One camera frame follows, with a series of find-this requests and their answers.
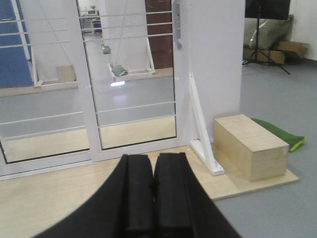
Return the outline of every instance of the hanging rope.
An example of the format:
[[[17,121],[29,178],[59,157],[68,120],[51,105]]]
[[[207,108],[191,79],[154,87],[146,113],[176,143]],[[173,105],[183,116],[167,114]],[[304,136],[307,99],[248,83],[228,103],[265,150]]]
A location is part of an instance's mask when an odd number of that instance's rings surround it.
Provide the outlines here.
[[[57,36],[56,32],[54,31],[53,26],[52,26],[50,20],[48,19],[48,16],[47,16],[46,12],[44,11],[43,6],[42,6],[41,3],[39,2],[39,0],[36,0],[36,2],[39,4],[39,6],[40,6],[40,8],[41,8],[41,10],[42,10],[42,12],[43,12],[45,18],[47,19],[47,21],[48,21],[48,23],[49,23],[49,25],[50,25],[50,27],[51,27],[51,30],[53,31],[53,34],[55,35],[57,41],[59,41],[58,36]],[[60,45],[61,50],[63,51],[63,53],[64,53],[64,55],[65,55],[65,57],[66,57],[68,63],[69,63],[69,65],[71,65],[71,62],[70,62],[70,60],[69,60],[69,58],[68,58],[68,56],[67,56],[67,54],[66,54],[66,52],[65,52],[65,49],[64,49],[63,45],[62,45],[61,43],[59,43],[59,45]]]
[[[118,47],[118,51],[117,51],[117,55],[116,55],[116,59],[115,59],[115,65],[118,65],[118,57],[119,57],[121,43],[122,43],[122,32],[123,32],[123,27],[124,27],[125,15],[127,13],[127,6],[128,6],[128,0],[125,1],[124,15],[123,15],[123,21],[121,24],[121,32],[120,32],[120,41],[119,41],[119,47]]]

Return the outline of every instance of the green object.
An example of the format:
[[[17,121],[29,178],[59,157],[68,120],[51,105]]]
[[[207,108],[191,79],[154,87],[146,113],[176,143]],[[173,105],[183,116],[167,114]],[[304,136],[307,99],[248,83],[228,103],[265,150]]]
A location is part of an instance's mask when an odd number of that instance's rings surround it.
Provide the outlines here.
[[[253,121],[255,121],[257,124],[261,125],[264,127],[266,130],[271,132],[272,134],[276,135],[280,139],[284,140],[287,144],[289,144],[290,152],[293,152],[296,150],[300,145],[304,143],[304,141],[307,139],[305,136],[296,136],[292,135],[291,133],[288,133],[281,128],[265,121],[265,120],[260,120],[256,118],[251,118]]]
[[[124,67],[122,67],[122,65],[117,65],[115,67],[112,68],[111,70],[113,72],[113,74],[117,77],[120,76],[125,76],[128,74],[129,71],[127,71],[126,69],[124,69]]]
[[[106,46],[105,44],[102,44],[102,45],[101,45],[101,48],[103,49],[103,53],[104,53],[105,55],[108,55],[108,54],[111,53],[111,48],[110,48],[109,46]]]

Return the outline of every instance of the white bracket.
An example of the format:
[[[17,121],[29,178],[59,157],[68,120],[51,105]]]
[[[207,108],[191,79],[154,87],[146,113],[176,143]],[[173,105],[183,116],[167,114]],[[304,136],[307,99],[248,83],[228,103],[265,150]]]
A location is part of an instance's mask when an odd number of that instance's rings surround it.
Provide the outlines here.
[[[36,61],[35,61],[35,53],[34,53],[34,48],[33,47],[31,47],[31,58],[32,58],[32,71],[33,71],[33,84],[34,84],[34,87],[41,87],[41,85],[44,83],[44,81],[38,79],[37,67],[36,67]]]
[[[195,78],[192,72],[189,73],[189,96],[200,137],[200,140],[192,140],[190,145],[214,176],[222,175],[224,174],[224,169],[213,156],[203,110],[199,101]]]

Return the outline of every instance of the glass panel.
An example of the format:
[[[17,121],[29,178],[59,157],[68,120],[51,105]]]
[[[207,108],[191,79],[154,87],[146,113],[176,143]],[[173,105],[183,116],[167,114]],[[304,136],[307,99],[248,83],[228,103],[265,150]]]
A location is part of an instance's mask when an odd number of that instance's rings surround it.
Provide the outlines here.
[[[78,0],[102,148],[176,137],[170,1],[94,3]]]
[[[0,142],[6,162],[89,149],[63,1],[1,3]]]

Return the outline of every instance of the wooden platform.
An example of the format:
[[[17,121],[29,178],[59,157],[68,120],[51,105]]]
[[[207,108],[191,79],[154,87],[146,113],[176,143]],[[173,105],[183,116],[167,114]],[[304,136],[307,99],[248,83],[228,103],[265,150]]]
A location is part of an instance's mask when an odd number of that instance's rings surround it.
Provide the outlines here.
[[[249,182],[216,148],[214,154],[225,169],[224,175],[213,176],[188,146],[146,153],[153,168],[159,153],[163,152],[185,152],[196,177],[213,200],[299,180],[287,171],[284,176]],[[118,161],[113,159],[0,181],[0,237],[29,238],[52,226],[86,201],[107,179]]]

